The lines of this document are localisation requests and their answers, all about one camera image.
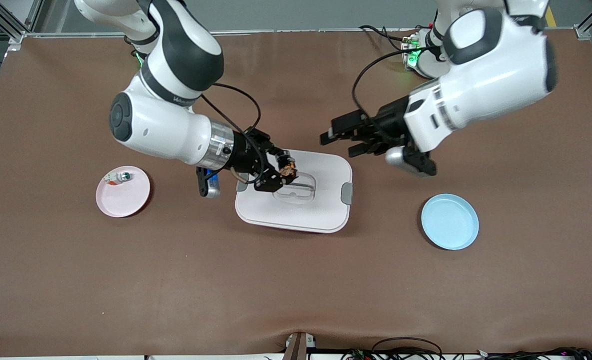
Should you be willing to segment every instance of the blue plate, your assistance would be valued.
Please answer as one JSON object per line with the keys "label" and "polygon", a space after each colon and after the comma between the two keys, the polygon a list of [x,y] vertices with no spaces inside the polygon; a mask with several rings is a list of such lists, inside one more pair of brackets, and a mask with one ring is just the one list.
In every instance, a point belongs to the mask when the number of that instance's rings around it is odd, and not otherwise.
{"label": "blue plate", "polygon": [[422,208],[422,228],[437,246],[460,250],[478,236],[478,215],[464,198],[455,194],[437,194]]}

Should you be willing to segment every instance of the yellow tape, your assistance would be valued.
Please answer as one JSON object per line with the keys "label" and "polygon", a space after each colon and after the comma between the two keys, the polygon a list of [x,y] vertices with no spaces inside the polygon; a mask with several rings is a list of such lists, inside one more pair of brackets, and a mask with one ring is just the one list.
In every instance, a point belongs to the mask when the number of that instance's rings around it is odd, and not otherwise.
{"label": "yellow tape", "polygon": [[556,24],[556,19],[554,18],[554,13],[551,11],[551,6],[547,7],[547,14],[545,14],[545,18],[547,19],[548,27],[555,28],[558,26]]}

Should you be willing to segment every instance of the pink plate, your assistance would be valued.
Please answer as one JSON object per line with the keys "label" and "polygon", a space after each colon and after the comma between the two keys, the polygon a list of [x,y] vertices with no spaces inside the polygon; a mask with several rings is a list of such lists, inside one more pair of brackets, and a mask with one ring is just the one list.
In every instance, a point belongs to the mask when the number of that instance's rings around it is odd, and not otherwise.
{"label": "pink plate", "polygon": [[111,217],[123,218],[140,210],[151,190],[145,171],[135,166],[121,166],[109,173],[130,173],[132,178],[118,185],[109,185],[100,180],[96,188],[96,203],[100,211]]}

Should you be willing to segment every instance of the brown table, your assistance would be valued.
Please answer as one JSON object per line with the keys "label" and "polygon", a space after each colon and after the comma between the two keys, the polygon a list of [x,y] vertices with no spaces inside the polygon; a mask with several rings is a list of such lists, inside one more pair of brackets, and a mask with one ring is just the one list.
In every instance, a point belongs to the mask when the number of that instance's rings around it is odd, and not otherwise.
{"label": "brown table", "polygon": [[[330,235],[248,225],[234,178],[204,199],[193,167],[117,144],[109,105],[137,69],[122,39],[24,40],[0,73],[0,356],[272,352],[293,331],[321,347],[417,336],[448,352],[592,348],[592,49],[572,30],[550,38],[551,96],[450,136],[435,178],[351,159],[350,221]],[[322,147],[318,134],[354,109],[355,76],[390,50],[358,32],[218,40],[223,82],[257,98],[276,144],[342,156],[348,142]],[[358,96],[374,112],[421,82],[392,59]],[[207,93],[253,121],[245,98]],[[94,191],[122,165],[155,189],[143,212],[114,219]],[[444,192],[478,212],[465,250],[419,230],[423,202]]]}

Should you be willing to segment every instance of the small bottle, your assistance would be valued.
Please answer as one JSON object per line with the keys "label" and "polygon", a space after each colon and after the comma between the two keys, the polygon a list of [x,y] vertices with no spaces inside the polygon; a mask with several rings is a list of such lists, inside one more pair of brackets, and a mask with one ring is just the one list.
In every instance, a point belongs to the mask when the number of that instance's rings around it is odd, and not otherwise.
{"label": "small bottle", "polygon": [[128,172],[110,172],[102,180],[109,185],[119,185],[131,180],[131,174]]}

